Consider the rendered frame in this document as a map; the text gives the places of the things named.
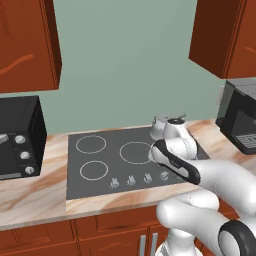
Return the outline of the silver kettle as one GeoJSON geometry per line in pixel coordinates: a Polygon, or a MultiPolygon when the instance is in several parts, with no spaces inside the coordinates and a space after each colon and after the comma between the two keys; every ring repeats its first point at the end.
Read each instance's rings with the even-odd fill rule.
{"type": "Polygon", "coordinates": [[[184,115],[170,118],[167,115],[156,115],[152,122],[150,135],[153,140],[187,138],[184,115]]]}

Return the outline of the dark grey hob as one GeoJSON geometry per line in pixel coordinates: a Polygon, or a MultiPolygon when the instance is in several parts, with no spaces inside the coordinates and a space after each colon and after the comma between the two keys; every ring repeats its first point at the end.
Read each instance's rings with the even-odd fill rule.
{"type": "Polygon", "coordinates": [[[112,193],[179,184],[173,172],[157,166],[148,157],[153,140],[148,127],[74,134],[68,137],[67,198],[88,198],[112,193]],[[166,181],[160,173],[167,171],[166,181]],[[151,183],[144,182],[150,173],[151,183]],[[132,175],[136,183],[127,184],[132,175]],[[113,178],[119,182],[111,188],[113,178]]]}

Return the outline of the red-brown drawer front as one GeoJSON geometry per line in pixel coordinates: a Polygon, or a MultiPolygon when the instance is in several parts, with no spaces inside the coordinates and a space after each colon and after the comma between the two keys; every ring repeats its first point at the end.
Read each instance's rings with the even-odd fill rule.
{"type": "Polygon", "coordinates": [[[94,232],[137,227],[156,221],[156,207],[150,206],[79,218],[75,224],[79,236],[86,237],[94,232]]]}
{"type": "Polygon", "coordinates": [[[0,251],[9,248],[52,245],[74,240],[70,221],[0,231],[0,251]]]}

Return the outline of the black toaster oven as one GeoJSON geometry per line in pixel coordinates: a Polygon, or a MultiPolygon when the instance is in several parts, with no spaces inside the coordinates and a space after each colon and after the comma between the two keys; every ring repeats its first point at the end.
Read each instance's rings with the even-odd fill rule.
{"type": "Polygon", "coordinates": [[[38,96],[0,98],[0,181],[39,176],[43,161],[47,130],[38,96]],[[23,135],[26,142],[17,144],[23,135]],[[20,158],[27,151],[31,157],[20,158]],[[28,175],[27,166],[35,172],[28,175]]]}

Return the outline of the red-brown cupboard door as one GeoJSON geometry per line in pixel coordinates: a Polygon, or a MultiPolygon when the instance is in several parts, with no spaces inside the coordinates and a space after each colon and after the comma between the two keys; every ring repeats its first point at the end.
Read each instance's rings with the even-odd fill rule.
{"type": "Polygon", "coordinates": [[[151,241],[152,241],[152,233],[158,233],[158,240],[157,240],[157,245],[156,245],[156,250],[158,247],[165,241],[167,235],[168,235],[168,229],[161,226],[161,225],[153,225],[150,226],[148,229],[148,253],[147,256],[150,256],[150,251],[151,251],[151,241]]]}
{"type": "Polygon", "coordinates": [[[75,242],[2,253],[0,256],[79,256],[75,242]]]}
{"type": "Polygon", "coordinates": [[[80,240],[81,256],[139,256],[141,235],[146,228],[80,240]]]}

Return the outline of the red-brown wall cupboard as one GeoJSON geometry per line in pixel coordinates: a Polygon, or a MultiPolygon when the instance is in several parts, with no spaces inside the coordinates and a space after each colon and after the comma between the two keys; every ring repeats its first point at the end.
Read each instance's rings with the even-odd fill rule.
{"type": "Polygon", "coordinates": [[[221,79],[256,77],[256,0],[198,0],[189,59],[221,79]]]}
{"type": "Polygon", "coordinates": [[[0,93],[57,90],[61,69],[53,0],[0,0],[0,93]]]}

